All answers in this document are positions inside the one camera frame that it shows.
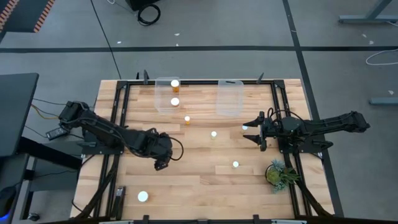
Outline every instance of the wooden table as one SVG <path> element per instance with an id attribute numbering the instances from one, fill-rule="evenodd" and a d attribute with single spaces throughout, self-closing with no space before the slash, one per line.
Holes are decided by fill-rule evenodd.
<path id="1" fill-rule="evenodd" d="M 299 79 L 284 80 L 290 109 L 304 119 L 309 119 L 307 102 Z M 95 113 L 110 119 L 116 89 L 116 80 L 101 82 Z M 131 87 L 126 115 L 129 128 L 155 127 L 179 139 L 185 148 L 180 161 L 170 161 L 169 167 L 155 171 L 153 159 L 133 156 L 128 150 L 120 158 L 116 187 L 127 187 L 123 219 L 151 220 L 252 219 L 293 218 L 289 190 L 272 193 L 264 172 L 271 160 L 283 161 L 277 142 L 267 139 L 268 148 L 261 152 L 259 146 L 242 137 L 243 123 L 255 119 L 259 111 L 273 107 L 271 88 L 266 85 L 245 85 L 244 105 L 237 118 L 218 116 L 215 112 L 217 85 L 187 85 L 181 87 L 179 113 L 159 114 L 154 108 L 154 85 Z M 123 101 L 123 90 L 120 101 Z M 121 109 L 116 124 L 119 124 Z M 186 125 L 184 116 L 191 117 Z M 210 133 L 218 133 L 216 139 Z M 249 128 L 248 134 L 258 134 Z M 174 157 L 181 153 L 173 142 Z M 302 154 L 302 166 L 309 190 L 333 213 L 330 193 L 321 160 L 311 154 Z M 81 169 L 75 194 L 75 203 L 83 208 L 98 188 L 103 156 L 97 155 Z M 233 161 L 239 162 L 234 169 Z M 146 203 L 137 195 L 145 190 Z M 296 187 L 300 213 L 305 214 L 301 193 Z M 103 195 L 101 214 L 104 215 L 108 190 Z M 71 216 L 79 212 L 72 208 Z"/>

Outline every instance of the transparent bin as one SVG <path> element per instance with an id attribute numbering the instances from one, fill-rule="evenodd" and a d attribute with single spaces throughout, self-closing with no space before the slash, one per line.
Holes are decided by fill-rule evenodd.
<path id="1" fill-rule="evenodd" d="M 243 82 L 219 80 L 216 112 L 218 115 L 239 116 L 243 108 Z"/>
<path id="2" fill-rule="evenodd" d="M 173 80 L 180 82 L 179 77 L 159 77 L 155 80 L 155 108 L 160 113 L 174 113 L 180 109 L 181 101 L 178 106 L 171 104 L 173 98 L 180 99 L 181 91 L 181 87 L 178 92 L 173 91 L 171 86 Z"/>

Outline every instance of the black metal frame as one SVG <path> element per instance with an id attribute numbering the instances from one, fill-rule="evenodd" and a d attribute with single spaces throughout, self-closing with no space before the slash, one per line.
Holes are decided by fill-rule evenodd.
<path id="1" fill-rule="evenodd" d="M 258 85 L 257 80 L 242 80 L 244 85 Z M 181 85 L 217 85 L 218 84 L 218 80 L 181 80 L 180 81 Z M 116 88 L 116 92 L 115 92 L 115 96 L 114 96 L 114 104 L 113 104 L 113 109 L 112 109 L 112 116 L 111 116 L 111 121 L 115 122 L 116 119 L 116 112 L 118 110 L 118 104 L 119 104 L 119 97 L 120 97 L 120 93 L 121 93 L 121 89 L 124 88 L 125 92 L 124 92 L 124 100 L 123 100 L 123 106 L 122 106 L 122 113 L 121 113 L 121 120 L 120 120 L 120 126 L 124 126 L 126 123 L 126 113 L 127 113 L 127 107 L 128 107 L 128 101 L 129 101 L 129 93 L 130 93 L 130 88 L 134 85 L 155 85 L 155 81 L 154 80 L 147 80 L 147 83 L 144 84 L 144 82 L 142 80 L 131 80 L 131 81 L 125 81 L 125 80 L 121 80 L 118 81 L 117 84 L 117 88 Z M 274 107 L 275 110 L 279 110 L 280 109 L 280 105 L 279 105 L 279 100 L 277 97 L 277 92 L 278 90 L 280 90 L 280 94 L 282 96 L 282 103 L 283 103 L 283 110 L 289 110 L 289 102 L 287 100 L 287 94 L 286 94 L 286 90 L 285 90 L 285 84 L 283 80 L 262 80 L 260 82 L 260 85 L 269 85 L 271 87 L 271 92 L 272 92 L 272 99 L 274 102 Z M 280 112 L 276 113 L 276 116 L 278 118 L 281 118 L 282 115 Z M 114 161 L 116 163 L 116 169 L 118 167 L 119 164 L 119 157 L 120 155 L 115 155 L 114 156 Z M 303 179 L 304 182 L 304 177 L 303 177 L 303 169 L 302 169 L 302 164 L 301 164 L 301 160 L 300 160 L 300 155 L 299 154 L 295 154 L 294 155 L 295 158 L 295 164 L 296 164 L 296 170 L 297 172 L 300 174 L 300 176 Z M 284 153 L 284 159 L 285 161 L 287 159 L 290 159 L 290 154 L 288 153 Z M 101 185 L 105 175 L 106 175 L 106 168 L 108 167 L 108 160 L 109 160 L 109 156 L 105 155 L 104 156 L 104 161 L 103 161 L 103 166 L 101 169 L 101 177 L 100 177 L 100 182 L 99 184 Z M 111 207 L 113 204 L 113 196 L 114 196 L 114 192 L 115 192 L 115 187 L 116 187 L 116 176 L 114 177 L 114 179 L 111 181 L 110 183 L 110 187 L 109 187 L 109 195 L 108 195 L 108 202 L 107 202 L 107 206 L 106 206 L 106 216 L 108 217 L 111 213 Z M 294 212 L 295 217 L 299 217 L 300 216 L 300 210 L 299 210 L 299 203 L 297 200 L 297 193 L 295 191 L 295 187 L 294 185 L 290 185 L 289 186 L 289 191 L 290 191 L 290 198 L 292 201 L 292 209 Z M 303 204 L 304 204 L 304 208 L 305 208 L 305 213 L 307 216 L 311 216 L 311 206 L 309 204 L 309 202 L 307 201 L 307 199 L 304 197 L 303 195 Z M 101 206 L 101 201 L 98 202 L 96 208 L 95 208 L 95 212 L 94 212 L 94 217 L 98 217 L 99 212 L 100 212 L 100 206 Z M 144 220 L 135 220 L 134 222 L 143 222 Z M 164 220 L 164 221 L 160 221 L 160 222 L 164 222 L 164 223 L 178 223 L 178 222 L 189 222 L 192 220 Z M 269 223 L 270 219 L 267 220 L 260 220 L 258 218 L 258 215 L 254 215 L 254 219 L 253 220 L 212 220 L 212 222 L 228 222 L 228 223 Z"/>

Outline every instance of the orange striped tape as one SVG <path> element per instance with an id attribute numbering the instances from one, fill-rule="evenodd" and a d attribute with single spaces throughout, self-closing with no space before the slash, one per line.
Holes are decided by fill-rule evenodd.
<path id="1" fill-rule="evenodd" d="M 48 0 L 47 4 L 45 5 L 42 14 L 40 15 L 39 19 L 36 22 L 35 27 L 33 28 L 34 32 L 39 32 L 40 28 L 42 28 L 45 18 L 50 13 L 51 7 L 54 5 L 54 0 Z"/>
<path id="2" fill-rule="evenodd" d="M 0 13 L 0 32 L 2 31 L 8 18 L 11 16 L 11 13 L 17 6 L 18 2 L 19 0 L 9 0 L 4 10 Z"/>

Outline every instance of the white cable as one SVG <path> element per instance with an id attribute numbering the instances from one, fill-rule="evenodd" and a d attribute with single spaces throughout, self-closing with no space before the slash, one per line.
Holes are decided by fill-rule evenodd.
<path id="1" fill-rule="evenodd" d="M 393 24 L 392 22 L 387 22 L 387 23 L 398 27 L 397 24 Z M 377 56 L 379 54 L 383 54 L 383 53 L 387 53 L 387 52 L 396 52 L 396 51 L 398 51 L 398 49 L 395 49 L 395 50 L 383 50 L 382 52 L 378 52 L 376 54 L 373 54 L 373 55 L 371 55 L 370 57 L 368 57 L 366 59 L 366 65 L 398 65 L 398 62 L 391 62 L 391 63 L 369 63 L 368 62 L 370 58 L 373 58 L 373 57 L 375 57 L 375 56 Z"/>

